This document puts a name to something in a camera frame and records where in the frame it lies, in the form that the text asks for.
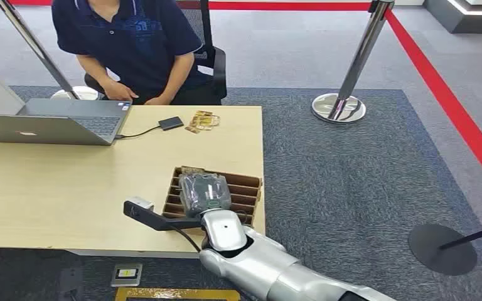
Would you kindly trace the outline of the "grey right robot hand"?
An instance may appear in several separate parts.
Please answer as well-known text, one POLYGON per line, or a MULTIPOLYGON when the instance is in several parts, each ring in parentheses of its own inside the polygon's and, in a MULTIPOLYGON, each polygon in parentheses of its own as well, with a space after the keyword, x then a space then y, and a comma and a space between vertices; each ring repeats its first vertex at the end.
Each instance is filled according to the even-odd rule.
POLYGON ((209 172, 180 175, 180 200, 185 216, 195 218, 211 209, 229 210, 232 198, 225 176, 209 172))

